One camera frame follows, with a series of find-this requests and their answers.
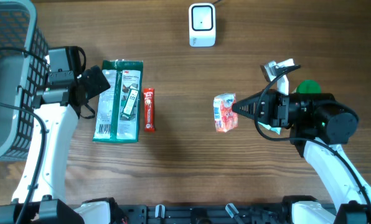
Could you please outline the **teal wet wipes pack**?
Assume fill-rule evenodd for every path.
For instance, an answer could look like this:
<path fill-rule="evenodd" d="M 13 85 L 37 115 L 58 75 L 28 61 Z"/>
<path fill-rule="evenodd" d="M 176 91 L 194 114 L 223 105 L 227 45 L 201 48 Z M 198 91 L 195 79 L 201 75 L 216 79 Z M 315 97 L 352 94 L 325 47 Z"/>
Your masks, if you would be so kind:
<path fill-rule="evenodd" d="M 275 132 L 276 134 L 281 134 L 281 128 L 273 128 L 271 127 L 270 125 L 268 124 L 263 124 L 263 123 L 260 123 L 260 125 L 262 125 L 264 128 L 266 128 L 267 130 L 270 130 L 272 132 Z"/>

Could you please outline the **red white tissue pack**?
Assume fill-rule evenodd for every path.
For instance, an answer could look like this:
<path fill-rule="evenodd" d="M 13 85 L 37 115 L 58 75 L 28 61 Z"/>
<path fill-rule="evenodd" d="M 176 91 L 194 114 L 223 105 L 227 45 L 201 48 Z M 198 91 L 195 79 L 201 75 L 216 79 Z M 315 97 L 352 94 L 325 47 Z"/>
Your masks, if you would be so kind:
<path fill-rule="evenodd" d="M 226 133 L 238 127 L 238 114 L 232 110 L 236 102 L 234 93 L 224 93 L 214 97 L 214 121 L 216 132 Z"/>

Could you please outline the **green white balm box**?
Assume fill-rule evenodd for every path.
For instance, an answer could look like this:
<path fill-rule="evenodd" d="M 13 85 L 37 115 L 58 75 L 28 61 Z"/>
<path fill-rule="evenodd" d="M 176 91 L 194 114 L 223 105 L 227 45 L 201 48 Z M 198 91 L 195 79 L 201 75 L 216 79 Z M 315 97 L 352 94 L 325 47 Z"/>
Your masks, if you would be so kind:
<path fill-rule="evenodd" d="M 138 99 L 139 90 L 137 88 L 131 87 L 129 89 L 129 94 L 122 110 L 121 116 L 126 119 L 130 119 L 136 100 Z"/>

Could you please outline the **green white gloves package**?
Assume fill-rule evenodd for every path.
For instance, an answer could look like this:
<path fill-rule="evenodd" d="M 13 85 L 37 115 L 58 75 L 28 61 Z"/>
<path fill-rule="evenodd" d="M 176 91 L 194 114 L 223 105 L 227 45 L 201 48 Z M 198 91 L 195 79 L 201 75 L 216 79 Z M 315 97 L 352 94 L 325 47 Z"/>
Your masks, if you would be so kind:
<path fill-rule="evenodd" d="M 130 60 L 105 60 L 102 72 L 110 88 L 100 93 L 93 141 L 110 143 L 138 142 L 139 106 L 144 63 Z M 130 119 L 121 116 L 129 89 L 139 90 Z"/>

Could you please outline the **red coffee stick sachet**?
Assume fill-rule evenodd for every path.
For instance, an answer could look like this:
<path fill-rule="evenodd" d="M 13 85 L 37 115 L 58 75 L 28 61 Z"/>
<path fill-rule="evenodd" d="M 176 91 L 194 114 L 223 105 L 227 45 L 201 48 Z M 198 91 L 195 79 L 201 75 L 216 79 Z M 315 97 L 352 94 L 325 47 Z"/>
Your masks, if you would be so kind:
<path fill-rule="evenodd" d="M 154 127 L 154 89 L 145 88 L 144 96 L 144 130 L 146 132 L 155 132 Z"/>

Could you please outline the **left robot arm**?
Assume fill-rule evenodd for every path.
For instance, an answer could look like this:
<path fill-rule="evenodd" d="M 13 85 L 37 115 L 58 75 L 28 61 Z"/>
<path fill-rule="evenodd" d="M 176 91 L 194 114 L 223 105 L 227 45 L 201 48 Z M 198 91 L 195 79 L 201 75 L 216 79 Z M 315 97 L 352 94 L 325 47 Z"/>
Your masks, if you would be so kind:
<path fill-rule="evenodd" d="M 31 146 L 23 178 L 9 205 L 0 205 L 0 223 L 114 223 L 123 217 L 113 198 L 97 198 L 72 209 L 65 203 L 65 171 L 80 108 L 109 89 L 101 69 L 87 70 L 77 46 L 49 50 L 50 72 L 32 100 Z"/>

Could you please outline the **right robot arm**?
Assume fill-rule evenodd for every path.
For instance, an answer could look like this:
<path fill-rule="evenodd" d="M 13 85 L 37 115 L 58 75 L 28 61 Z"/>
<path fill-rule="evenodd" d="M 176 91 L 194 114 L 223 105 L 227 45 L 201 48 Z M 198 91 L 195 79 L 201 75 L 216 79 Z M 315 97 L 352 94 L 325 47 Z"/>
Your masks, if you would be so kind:
<path fill-rule="evenodd" d="M 282 94 L 264 90 L 232 105 L 255 125 L 290 130 L 288 142 L 316 171 L 334 202 L 336 215 L 318 212 L 316 202 L 291 200 L 293 223 L 371 223 L 371 186 L 347 158 L 343 145 L 356 132 L 357 113 L 330 93 Z"/>

